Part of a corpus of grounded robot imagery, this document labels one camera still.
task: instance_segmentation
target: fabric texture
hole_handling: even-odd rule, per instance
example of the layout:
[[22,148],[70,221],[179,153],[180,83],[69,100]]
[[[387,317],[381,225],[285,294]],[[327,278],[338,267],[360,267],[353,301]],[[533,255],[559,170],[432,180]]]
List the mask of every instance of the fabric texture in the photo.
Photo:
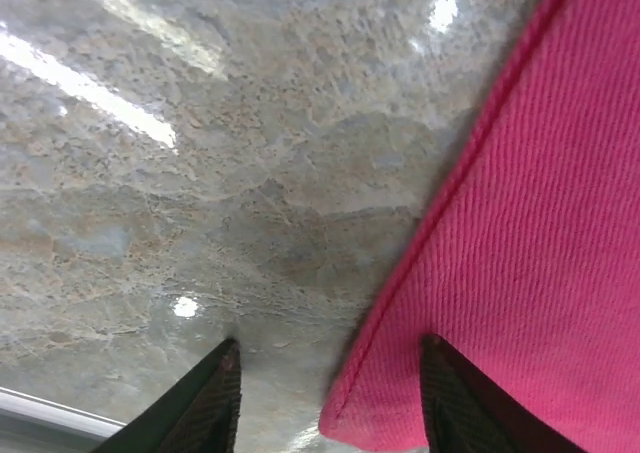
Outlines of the fabric texture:
[[320,431],[424,446],[444,337],[589,452],[640,450],[640,1],[543,0],[334,382]]

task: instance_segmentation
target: pink towel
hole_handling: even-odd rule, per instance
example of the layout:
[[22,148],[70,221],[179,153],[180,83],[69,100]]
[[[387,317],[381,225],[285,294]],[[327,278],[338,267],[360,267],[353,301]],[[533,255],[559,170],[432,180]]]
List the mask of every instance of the pink towel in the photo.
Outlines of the pink towel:
[[321,432],[425,445],[427,333],[585,450],[640,451],[640,0],[538,7]]

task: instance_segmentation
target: polished marble countertop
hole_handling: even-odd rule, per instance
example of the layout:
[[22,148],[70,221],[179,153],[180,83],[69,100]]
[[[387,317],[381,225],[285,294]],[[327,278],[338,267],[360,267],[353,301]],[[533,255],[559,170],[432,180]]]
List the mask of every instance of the polished marble countertop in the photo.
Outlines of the polished marble countertop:
[[316,422],[537,0],[0,0],[0,386],[128,421],[225,336]]

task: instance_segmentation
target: stitched edge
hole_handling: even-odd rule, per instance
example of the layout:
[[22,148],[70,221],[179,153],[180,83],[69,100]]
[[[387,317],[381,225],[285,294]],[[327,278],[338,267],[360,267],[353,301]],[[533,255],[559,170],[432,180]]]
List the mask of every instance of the stitched edge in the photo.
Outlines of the stitched edge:
[[[352,352],[353,358],[350,357],[347,360],[346,369],[341,373],[341,377],[338,378],[336,383],[334,383],[335,391],[334,387],[331,389],[331,393],[329,395],[330,398],[334,395],[338,395],[341,390],[346,390],[342,395],[340,406],[334,410],[335,414],[331,415],[335,421],[340,419],[347,407],[349,396],[351,395],[353,386],[358,379],[362,363],[371,349],[373,339],[378,332],[382,319],[386,315],[386,312],[391,306],[393,300],[396,298],[397,292],[405,283],[409,273],[413,269],[413,266],[418,260],[423,246],[431,232],[438,225],[448,205],[451,203],[458,189],[463,184],[471,170],[471,167],[475,163],[475,160],[482,151],[482,147],[491,132],[492,126],[500,116],[502,108],[506,104],[509,95],[517,85],[527,63],[531,60],[533,53],[542,43],[544,33],[549,29],[556,17],[556,14],[562,9],[565,3],[566,0],[542,0],[536,14],[531,20],[529,26],[526,28],[523,37],[520,39],[516,50],[512,54],[511,59],[507,62],[505,70],[494,85],[487,103],[484,106],[483,113],[477,120],[476,126],[473,129],[469,144],[458,161],[458,165],[454,172],[451,174],[441,193],[438,195],[438,199],[431,210],[432,213],[428,214],[423,219],[409,250],[401,260],[396,271],[392,274],[388,285],[383,288],[381,298],[379,298],[379,300],[384,303],[379,308],[374,307],[374,311],[372,311],[371,314],[376,316],[367,320],[367,323],[371,321],[375,324],[371,327],[372,331],[368,335],[365,345],[359,347],[357,350],[354,349]],[[349,367],[349,365],[352,364],[352,361],[355,362],[355,365]]]

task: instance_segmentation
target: marble surface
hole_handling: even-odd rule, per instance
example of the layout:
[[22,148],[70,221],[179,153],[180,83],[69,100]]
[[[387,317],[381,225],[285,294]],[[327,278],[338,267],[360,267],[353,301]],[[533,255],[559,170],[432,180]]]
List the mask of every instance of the marble surface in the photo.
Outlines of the marble surface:
[[228,334],[238,452],[331,375],[536,0],[0,0],[0,384],[128,421]]

